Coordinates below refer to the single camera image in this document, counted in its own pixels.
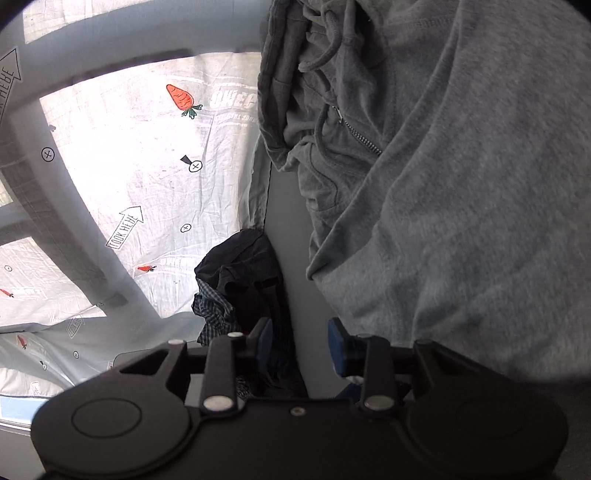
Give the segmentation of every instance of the carrot print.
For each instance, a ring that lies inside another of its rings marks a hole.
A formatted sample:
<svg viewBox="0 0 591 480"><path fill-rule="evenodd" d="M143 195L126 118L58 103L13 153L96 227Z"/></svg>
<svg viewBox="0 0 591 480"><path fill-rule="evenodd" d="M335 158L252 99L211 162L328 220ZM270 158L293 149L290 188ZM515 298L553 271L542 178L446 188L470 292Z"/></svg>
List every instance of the carrot print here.
<svg viewBox="0 0 591 480"><path fill-rule="evenodd" d="M18 343L21 344L22 349L26 350L27 349L27 341L23 337L21 337L20 335L17 335L17 339L18 339Z"/></svg>
<svg viewBox="0 0 591 480"><path fill-rule="evenodd" d="M182 116L189 115L189 118L193 119L197 116L195 110L201 110L203 108L203 105L195 105L195 100L189 92L185 92L174 85L167 85L166 89L177 108L183 111Z"/></svg>

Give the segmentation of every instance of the dark fabric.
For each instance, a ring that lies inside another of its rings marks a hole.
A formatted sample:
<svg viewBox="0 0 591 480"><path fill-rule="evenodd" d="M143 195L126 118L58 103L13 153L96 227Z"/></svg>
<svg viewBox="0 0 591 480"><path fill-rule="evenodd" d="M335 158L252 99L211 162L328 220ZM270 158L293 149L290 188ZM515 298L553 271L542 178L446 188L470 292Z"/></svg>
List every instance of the dark fabric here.
<svg viewBox="0 0 591 480"><path fill-rule="evenodd" d="M261 317L272 319L273 342L267 372L246 378L253 395L307 398L297 365L283 275L267 236L256 229L236 233L212 248L195 268L195 276L233 306L233 319L241 331L249 333Z"/></svg>
<svg viewBox="0 0 591 480"><path fill-rule="evenodd" d="M198 343L207 346L217 336L241 332L242 328L234 319L232 304L200 278L197 279L197 285L199 293L195 294L193 313L205 319L205 326L197 338ZM252 397L248 382L241 375L236 377L236 395L243 400Z"/></svg>

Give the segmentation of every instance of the black mount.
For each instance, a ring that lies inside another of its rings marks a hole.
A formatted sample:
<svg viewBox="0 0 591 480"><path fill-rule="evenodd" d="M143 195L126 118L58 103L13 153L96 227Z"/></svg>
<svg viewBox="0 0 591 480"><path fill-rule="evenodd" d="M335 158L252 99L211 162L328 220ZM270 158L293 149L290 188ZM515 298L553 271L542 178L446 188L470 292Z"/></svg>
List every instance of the black mount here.
<svg viewBox="0 0 591 480"><path fill-rule="evenodd" d="M31 425L42 478L554 478L568 425L553 402L438 343L391 347L339 319L329 321L335 371L363 377L360 402L239 408L235 376L265 368L271 339L261 319L209 347L171 340L52 398ZM201 373L199 407L188 407ZM414 401L397 375L410 375Z"/></svg>

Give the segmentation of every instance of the metal rivet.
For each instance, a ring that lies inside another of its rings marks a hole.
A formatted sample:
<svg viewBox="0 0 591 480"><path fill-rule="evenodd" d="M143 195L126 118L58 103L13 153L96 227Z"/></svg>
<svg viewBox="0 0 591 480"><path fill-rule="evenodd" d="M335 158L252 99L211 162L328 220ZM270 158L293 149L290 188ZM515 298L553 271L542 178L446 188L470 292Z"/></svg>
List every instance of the metal rivet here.
<svg viewBox="0 0 591 480"><path fill-rule="evenodd" d="M234 406L234 402L230 397L214 395L203 400L203 406L209 411L226 411Z"/></svg>
<svg viewBox="0 0 591 480"><path fill-rule="evenodd" d="M293 407L290 410L290 413L294 417L303 417L304 415L306 415L306 409L304 407Z"/></svg>
<svg viewBox="0 0 591 480"><path fill-rule="evenodd" d="M394 406L394 399L386 395L373 395L365 400L365 406L373 411L389 410Z"/></svg>

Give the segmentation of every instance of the white curtain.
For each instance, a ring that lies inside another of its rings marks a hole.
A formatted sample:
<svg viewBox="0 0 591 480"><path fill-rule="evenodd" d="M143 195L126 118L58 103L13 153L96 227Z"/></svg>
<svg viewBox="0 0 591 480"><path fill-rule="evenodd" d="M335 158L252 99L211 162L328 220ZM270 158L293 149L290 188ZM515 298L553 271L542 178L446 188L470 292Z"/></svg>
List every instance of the white curtain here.
<svg viewBox="0 0 591 480"><path fill-rule="evenodd" d="M197 338L193 269L264 223L268 7L38 0L0 34L0 395Z"/></svg>

